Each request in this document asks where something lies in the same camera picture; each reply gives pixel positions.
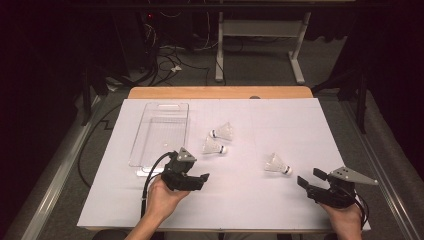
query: wire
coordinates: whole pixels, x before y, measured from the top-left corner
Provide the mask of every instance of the wire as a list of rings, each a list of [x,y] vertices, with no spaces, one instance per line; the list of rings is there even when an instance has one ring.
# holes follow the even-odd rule
[[[97,126],[99,126],[100,123],[106,123],[106,126],[104,127],[103,130],[113,130],[113,127],[109,127],[109,120],[105,120],[105,118],[111,113],[113,112],[115,109],[117,109],[118,107],[120,107],[122,105],[119,104],[115,107],[113,107],[111,110],[109,110],[97,123],[96,125],[94,125],[93,130],[90,132],[90,134],[88,134],[88,136],[85,138],[84,143],[81,147],[81,151],[78,155],[78,160],[77,160],[77,169],[78,169],[78,175],[80,176],[82,182],[84,183],[85,186],[87,186],[88,188],[91,188],[91,184],[88,183],[88,181],[85,179],[85,177],[82,174],[81,171],[81,156],[82,153],[84,152],[84,149],[88,143],[88,140],[91,138],[91,135],[93,135],[93,132],[96,130]]]
[[[365,203],[365,205],[367,206],[367,212],[365,211],[364,207],[362,206],[362,204],[354,197],[352,196],[349,192],[347,192],[345,189],[338,187],[338,186],[334,186],[336,187],[338,190],[342,191],[344,194],[348,195],[349,197],[352,198],[353,201],[355,201],[355,204],[359,207],[359,209],[361,210],[361,230],[364,228],[365,223],[368,221],[368,215],[367,212],[369,213],[369,208],[368,208],[368,204]]]
[[[156,160],[155,164],[153,164],[152,169],[150,169],[149,175],[146,178],[146,182],[144,183],[144,188],[143,188],[143,196],[141,198],[141,216],[140,218],[142,218],[144,216],[144,213],[146,212],[146,201],[147,201],[147,192],[148,192],[148,188],[149,188],[149,183],[150,181],[156,177],[151,177],[153,171],[155,170],[156,166],[160,163],[160,161],[162,161],[162,159],[164,159],[167,156],[171,156],[172,154],[175,154],[176,152],[167,152],[165,154],[163,154],[162,156],[160,156],[158,158],[158,160]]]

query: metal stand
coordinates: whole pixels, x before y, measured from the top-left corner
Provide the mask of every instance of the metal stand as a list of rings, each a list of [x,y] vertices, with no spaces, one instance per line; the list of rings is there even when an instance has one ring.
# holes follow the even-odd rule
[[[311,13],[304,15],[303,21],[251,21],[251,20],[225,20],[222,12],[219,13],[218,27],[218,52],[216,55],[215,81],[224,79],[224,52],[222,50],[223,36],[263,36],[263,37],[296,37],[297,43],[294,51],[288,52],[288,57],[299,85],[305,84],[302,70],[297,57],[308,28]]]

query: human hand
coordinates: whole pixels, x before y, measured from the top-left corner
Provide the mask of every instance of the human hand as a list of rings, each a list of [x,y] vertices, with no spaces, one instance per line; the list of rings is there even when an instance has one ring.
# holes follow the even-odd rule
[[[361,210],[355,204],[344,209],[319,203],[330,216],[331,226],[339,240],[357,240],[361,237]]]
[[[149,187],[146,213],[125,239],[150,239],[159,225],[174,212],[181,199],[189,193],[188,191],[171,191],[160,175],[157,176]]]
[[[189,191],[171,191],[161,179],[161,176],[157,176],[149,187],[146,215],[160,217],[162,221],[165,220],[189,193]]]

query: dark background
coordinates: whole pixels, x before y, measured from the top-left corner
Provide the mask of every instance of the dark background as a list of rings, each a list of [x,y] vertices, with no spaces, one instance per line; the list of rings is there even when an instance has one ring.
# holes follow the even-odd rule
[[[369,89],[406,156],[423,177],[424,127],[420,116],[424,116],[421,99],[424,39],[420,29],[424,20],[419,12],[422,8],[415,5],[418,2],[394,2],[392,10],[364,17],[365,31],[348,38],[333,73],[343,72],[361,62],[364,56],[368,57]],[[72,12],[65,5],[60,1],[0,3],[0,133],[3,138],[0,237],[73,123],[77,113],[74,101],[82,91],[81,79],[87,66],[96,63],[127,75],[134,61],[140,61],[141,65],[147,61],[143,55],[125,57],[128,45],[124,46],[118,37],[117,18],[114,20],[109,13]],[[263,15],[250,13],[249,17],[263,18]],[[354,17],[353,13],[340,12],[312,14],[306,39],[342,38],[351,31]],[[216,22],[213,19],[217,14],[212,13],[211,18]],[[128,26],[136,26],[135,15],[120,19],[120,24],[127,22]],[[204,14],[183,14],[173,22],[155,21],[168,41],[188,49],[193,41],[191,33],[207,35]],[[211,35],[215,33],[216,24],[213,24]],[[142,42],[136,42],[135,47],[149,50]]]

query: wooden edge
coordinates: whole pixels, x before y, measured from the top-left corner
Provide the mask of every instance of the wooden edge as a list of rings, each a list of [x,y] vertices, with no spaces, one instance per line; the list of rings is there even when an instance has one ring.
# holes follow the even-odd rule
[[[134,87],[128,99],[281,99],[313,98],[305,86]]]

